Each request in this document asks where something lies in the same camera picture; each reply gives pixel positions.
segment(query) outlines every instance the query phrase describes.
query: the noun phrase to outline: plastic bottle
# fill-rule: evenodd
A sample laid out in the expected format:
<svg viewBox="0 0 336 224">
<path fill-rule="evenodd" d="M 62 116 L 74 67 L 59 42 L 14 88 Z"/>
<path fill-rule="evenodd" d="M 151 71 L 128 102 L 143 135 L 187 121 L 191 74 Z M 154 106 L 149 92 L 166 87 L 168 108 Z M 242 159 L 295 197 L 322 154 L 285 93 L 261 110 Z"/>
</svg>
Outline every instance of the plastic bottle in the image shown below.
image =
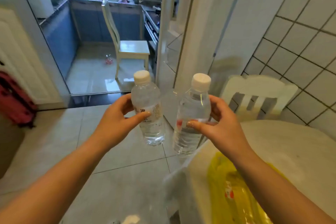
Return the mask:
<svg viewBox="0 0 336 224">
<path fill-rule="evenodd" d="M 177 111 L 176 125 L 173 135 L 173 149 L 180 157 L 192 154 L 202 134 L 187 127 L 189 120 L 207 122 L 211 113 L 208 90 L 211 78 L 202 73 L 195 74 L 191 88 L 184 94 Z"/>
<path fill-rule="evenodd" d="M 140 123 L 140 129 L 148 145 L 159 145 L 165 139 L 165 127 L 160 101 L 160 90 L 151 82 L 146 70 L 134 73 L 135 86 L 132 89 L 132 104 L 136 113 L 152 113 Z"/>
</svg>

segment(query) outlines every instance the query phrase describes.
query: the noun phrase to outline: hand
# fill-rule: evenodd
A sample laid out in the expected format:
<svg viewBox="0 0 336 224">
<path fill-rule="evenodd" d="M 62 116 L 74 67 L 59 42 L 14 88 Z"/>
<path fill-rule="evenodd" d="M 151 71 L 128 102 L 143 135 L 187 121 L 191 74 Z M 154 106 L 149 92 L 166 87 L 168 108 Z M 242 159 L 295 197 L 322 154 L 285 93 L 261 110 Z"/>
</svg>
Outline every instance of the hand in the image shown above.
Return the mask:
<svg viewBox="0 0 336 224">
<path fill-rule="evenodd" d="M 151 115 L 150 112 L 141 112 L 130 118 L 124 117 L 125 114 L 133 110 L 131 94 L 121 96 L 107 108 L 88 141 L 98 143 L 103 150 L 109 151 L 124 140 L 133 128 Z"/>
<path fill-rule="evenodd" d="M 253 152 L 233 111 L 223 99 L 212 95 L 209 97 L 211 116 L 219 123 L 208 122 L 206 124 L 191 120 L 188 126 L 209 138 L 214 146 L 231 161 L 242 154 Z"/>
</svg>

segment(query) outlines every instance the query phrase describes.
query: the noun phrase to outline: white bottle cap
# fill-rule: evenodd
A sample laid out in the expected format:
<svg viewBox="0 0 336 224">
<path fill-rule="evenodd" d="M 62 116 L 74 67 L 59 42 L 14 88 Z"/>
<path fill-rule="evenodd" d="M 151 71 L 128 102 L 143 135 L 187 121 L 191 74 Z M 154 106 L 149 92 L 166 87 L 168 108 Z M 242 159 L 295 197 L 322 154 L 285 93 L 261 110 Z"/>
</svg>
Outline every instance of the white bottle cap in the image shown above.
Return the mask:
<svg viewBox="0 0 336 224">
<path fill-rule="evenodd" d="M 149 72 L 146 70 L 140 70 L 134 73 L 135 85 L 143 85 L 151 82 L 151 77 Z"/>
<path fill-rule="evenodd" d="M 211 78 L 210 76 L 202 73 L 194 74 L 191 81 L 191 87 L 194 90 L 205 92 L 210 88 Z"/>
</svg>

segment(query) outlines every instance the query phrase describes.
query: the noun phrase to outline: red suitcase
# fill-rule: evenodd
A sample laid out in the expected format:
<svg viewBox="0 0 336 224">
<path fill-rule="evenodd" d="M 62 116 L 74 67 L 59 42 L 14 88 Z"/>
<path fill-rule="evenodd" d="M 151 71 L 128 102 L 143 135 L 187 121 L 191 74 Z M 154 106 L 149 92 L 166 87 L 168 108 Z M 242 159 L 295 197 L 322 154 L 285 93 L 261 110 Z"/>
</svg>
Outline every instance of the red suitcase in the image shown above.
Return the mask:
<svg viewBox="0 0 336 224">
<path fill-rule="evenodd" d="M 32 128 L 37 106 L 17 82 L 0 71 L 0 112 L 15 124 Z"/>
</svg>

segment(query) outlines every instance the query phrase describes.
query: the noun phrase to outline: oven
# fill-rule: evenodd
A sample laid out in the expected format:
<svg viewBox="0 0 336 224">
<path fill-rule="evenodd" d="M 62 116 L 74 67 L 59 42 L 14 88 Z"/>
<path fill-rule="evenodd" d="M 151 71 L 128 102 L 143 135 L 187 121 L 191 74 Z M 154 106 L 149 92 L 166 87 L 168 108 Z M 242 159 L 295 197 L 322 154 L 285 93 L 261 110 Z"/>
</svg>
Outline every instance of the oven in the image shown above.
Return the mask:
<svg viewBox="0 0 336 224">
<path fill-rule="evenodd" d="M 160 21 L 160 17 L 155 15 L 154 11 L 143 11 L 143 20 L 145 22 L 144 37 L 149 43 L 149 64 L 152 67 L 153 73 L 156 74 L 156 61 L 158 57 L 159 43 L 159 28 L 156 23 Z"/>
</svg>

